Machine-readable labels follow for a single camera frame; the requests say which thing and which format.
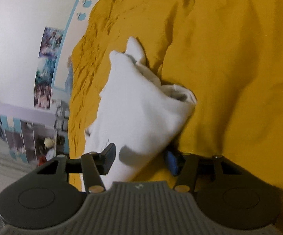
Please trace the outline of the white printed t-shirt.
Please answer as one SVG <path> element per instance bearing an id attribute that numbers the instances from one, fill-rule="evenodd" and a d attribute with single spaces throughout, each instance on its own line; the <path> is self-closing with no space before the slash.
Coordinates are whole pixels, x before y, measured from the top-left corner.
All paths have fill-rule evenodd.
<path id="1" fill-rule="evenodd" d="M 146 67 L 139 41 L 130 37 L 125 52 L 109 55 L 110 73 L 100 92 L 96 118 L 85 130 L 85 153 L 116 148 L 102 181 L 130 181 L 181 132 L 194 112 L 195 95 L 177 84 L 163 85 Z"/>

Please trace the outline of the cluttered desk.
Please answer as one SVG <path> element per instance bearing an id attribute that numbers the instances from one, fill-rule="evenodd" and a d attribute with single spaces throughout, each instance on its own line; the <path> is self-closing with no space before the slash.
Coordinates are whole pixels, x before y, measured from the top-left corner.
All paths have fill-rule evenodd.
<path id="1" fill-rule="evenodd" d="M 38 166 L 58 155 L 69 157 L 68 119 L 69 105 L 61 100 L 55 112 L 53 129 L 49 134 L 37 138 Z"/>

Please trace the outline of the purple bookshelf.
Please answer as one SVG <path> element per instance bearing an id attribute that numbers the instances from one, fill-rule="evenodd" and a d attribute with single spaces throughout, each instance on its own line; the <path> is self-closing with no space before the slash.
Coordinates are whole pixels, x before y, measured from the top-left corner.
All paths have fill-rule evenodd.
<path id="1" fill-rule="evenodd" d="M 12 159 L 37 163 L 45 151 L 43 140 L 55 137 L 56 117 L 51 112 L 0 104 L 0 138 Z"/>

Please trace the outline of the blue pillow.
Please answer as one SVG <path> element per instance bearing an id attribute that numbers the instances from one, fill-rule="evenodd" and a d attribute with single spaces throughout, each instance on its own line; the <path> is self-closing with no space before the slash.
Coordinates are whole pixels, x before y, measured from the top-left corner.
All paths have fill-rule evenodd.
<path id="1" fill-rule="evenodd" d="M 72 87 L 73 87 L 73 68 L 72 68 L 72 61 L 71 57 L 68 57 L 67 61 L 67 69 L 68 69 L 68 75 L 65 81 L 65 91 L 69 96 L 71 96 Z"/>

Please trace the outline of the mustard yellow bed quilt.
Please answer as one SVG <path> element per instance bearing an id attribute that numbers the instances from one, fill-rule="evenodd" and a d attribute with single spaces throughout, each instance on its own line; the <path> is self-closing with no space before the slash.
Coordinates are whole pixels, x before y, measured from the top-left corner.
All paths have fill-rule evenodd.
<path id="1" fill-rule="evenodd" d="M 110 71 L 109 53 L 137 38 L 163 83 L 197 98 L 182 152 L 222 154 L 280 188 L 283 233 L 283 0 L 99 0 L 72 52 L 72 158 L 84 151 Z"/>

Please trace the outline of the anime poster strip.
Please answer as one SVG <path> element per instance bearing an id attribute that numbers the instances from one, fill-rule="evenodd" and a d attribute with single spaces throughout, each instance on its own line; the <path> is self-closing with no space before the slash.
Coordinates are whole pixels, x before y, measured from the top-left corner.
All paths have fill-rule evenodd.
<path id="1" fill-rule="evenodd" d="M 52 80 L 63 38 L 63 30 L 45 27 L 39 49 L 39 64 L 36 69 L 34 83 L 34 107 L 50 109 Z"/>

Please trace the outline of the white blue bed headboard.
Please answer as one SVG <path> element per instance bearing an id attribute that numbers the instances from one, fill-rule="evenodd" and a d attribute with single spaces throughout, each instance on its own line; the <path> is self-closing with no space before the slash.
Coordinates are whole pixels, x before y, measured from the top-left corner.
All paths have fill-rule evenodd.
<path id="1" fill-rule="evenodd" d="M 74 47 L 85 34 L 90 13 L 99 0 L 76 0 L 63 33 L 52 79 L 54 89 L 64 91 L 68 77 L 67 62 Z"/>

